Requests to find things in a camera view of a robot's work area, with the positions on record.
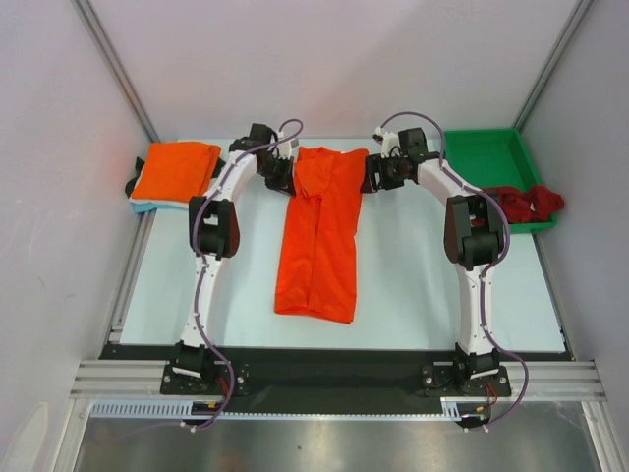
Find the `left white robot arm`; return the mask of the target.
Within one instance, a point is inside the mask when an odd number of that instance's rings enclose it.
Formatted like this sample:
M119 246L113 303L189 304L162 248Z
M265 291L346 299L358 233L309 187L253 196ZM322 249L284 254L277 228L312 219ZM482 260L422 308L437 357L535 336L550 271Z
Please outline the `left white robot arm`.
M193 391L204 393L217 381L216 361L223 361L207 336L213 294L220 275L240 246L236 202L250 180L260 175L266 187L288 196L295 194L293 150L304 124L288 119L273 130L254 123L247 136L228 148L225 163L208 190L188 205L189 242L196 258L195 289L171 366Z

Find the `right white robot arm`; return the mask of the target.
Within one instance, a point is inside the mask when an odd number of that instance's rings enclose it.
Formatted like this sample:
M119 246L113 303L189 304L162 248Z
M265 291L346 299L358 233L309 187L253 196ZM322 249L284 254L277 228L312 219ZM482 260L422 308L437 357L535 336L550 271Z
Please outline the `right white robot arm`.
M510 230L494 197L461 177L445 159L445 145L428 150L420 128L397 133L375 129L381 150L365 159L364 194L395 190L407 181L423 187L445 208L443 246L460 290L461 329L455 345L463 364L453 370L455 386L476 394L498 364L492 334L490 289L495 267L509 249Z

